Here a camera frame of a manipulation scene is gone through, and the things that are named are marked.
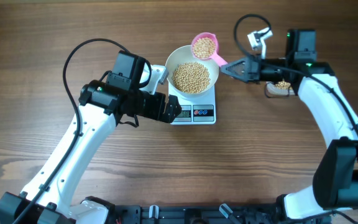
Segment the pink plastic measuring scoop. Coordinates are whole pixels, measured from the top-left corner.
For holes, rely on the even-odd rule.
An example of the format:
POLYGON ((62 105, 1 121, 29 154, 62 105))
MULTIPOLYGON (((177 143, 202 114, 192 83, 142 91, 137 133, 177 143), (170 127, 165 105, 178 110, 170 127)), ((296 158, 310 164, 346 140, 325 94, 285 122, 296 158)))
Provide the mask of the pink plastic measuring scoop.
POLYGON ((203 32, 198 34, 191 43, 191 52, 200 60, 213 60, 219 67, 227 62, 218 55, 219 44, 215 34, 203 32))

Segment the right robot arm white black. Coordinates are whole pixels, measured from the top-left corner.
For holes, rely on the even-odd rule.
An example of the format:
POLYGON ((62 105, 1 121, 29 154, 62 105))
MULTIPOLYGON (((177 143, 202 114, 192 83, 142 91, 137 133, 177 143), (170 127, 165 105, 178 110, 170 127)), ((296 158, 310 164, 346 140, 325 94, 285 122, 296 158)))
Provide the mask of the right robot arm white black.
POLYGON ((287 220, 307 220, 358 208, 358 116, 332 68, 317 62, 316 32, 290 29, 283 58, 246 57, 221 66, 245 83, 286 81, 308 107, 327 146, 311 186, 283 197, 287 220))

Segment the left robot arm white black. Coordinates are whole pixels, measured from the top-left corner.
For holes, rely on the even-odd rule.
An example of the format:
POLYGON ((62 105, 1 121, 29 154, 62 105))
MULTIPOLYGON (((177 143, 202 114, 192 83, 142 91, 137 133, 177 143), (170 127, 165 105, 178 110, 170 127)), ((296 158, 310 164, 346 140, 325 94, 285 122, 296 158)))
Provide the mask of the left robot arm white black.
POLYGON ((51 156, 19 195, 0 199, 0 223, 114 223, 115 206, 87 197, 72 206, 75 189, 94 154, 123 115, 171 123, 181 113, 178 98, 156 91, 168 70, 120 51, 107 80, 86 84, 75 116, 51 156))

